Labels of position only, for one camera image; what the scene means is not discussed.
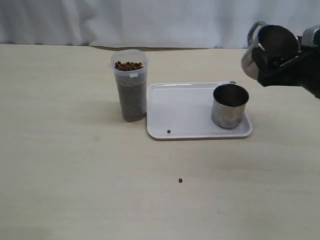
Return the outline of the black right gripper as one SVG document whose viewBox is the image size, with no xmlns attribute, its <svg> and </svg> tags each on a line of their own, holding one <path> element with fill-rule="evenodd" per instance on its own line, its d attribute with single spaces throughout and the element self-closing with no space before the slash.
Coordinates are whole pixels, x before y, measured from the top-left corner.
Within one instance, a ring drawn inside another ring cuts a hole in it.
<svg viewBox="0 0 320 240">
<path fill-rule="evenodd" d="M 251 78 L 263 87 L 301 87 L 320 98 L 320 25 L 298 37 L 300 48 L 251 45 Z"/>
</svg>

